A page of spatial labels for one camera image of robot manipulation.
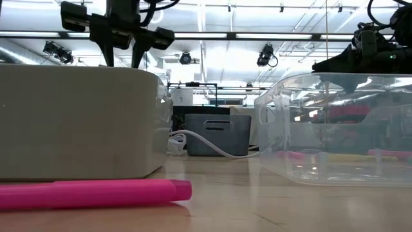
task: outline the clear plastic bin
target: clear plastic bin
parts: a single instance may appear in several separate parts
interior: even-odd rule
[[[412,186],[412,75],[289,77],[255,110],[269,170],[306,184]]]

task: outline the ceiling camera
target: ceiling camera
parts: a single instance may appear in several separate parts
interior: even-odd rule
[[[180,64],[190,64],[192,62],[192,57],[189,52],[182,53],[180,57]]]

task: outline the gray plastic crate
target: gray plastic crate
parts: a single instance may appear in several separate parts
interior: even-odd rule
[[[186,115],[186,130],[198,133],[221,150],[236,156],[248,155],[249,115]],[[187,136],[187,153],[192,156],[221,156],[199,139]]]

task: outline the black clamp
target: black clamp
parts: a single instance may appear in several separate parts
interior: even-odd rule
[[[138,68],[145,52],[150,48],[166,50],[174,41],[174,32],[157,28],[154,32],[141,28],[138,23],[123,21],[117,17],[87,14],[85,6],[67,1],[61,4],[61,18],[64,29],[74,32],[90,30],[90,41],[96,42],[102,50],[107,66],[113,67],[113,48],[126,50],[131,38],[135,39],[132,53],[132,68]]]

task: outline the wooden table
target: wooden table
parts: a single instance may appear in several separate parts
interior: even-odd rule
[[[0,213],[0,231],[408,231],[412,189],[296,184],[259,159],[170,157],[149,178],[191,180],[192,200],[151,208]]]

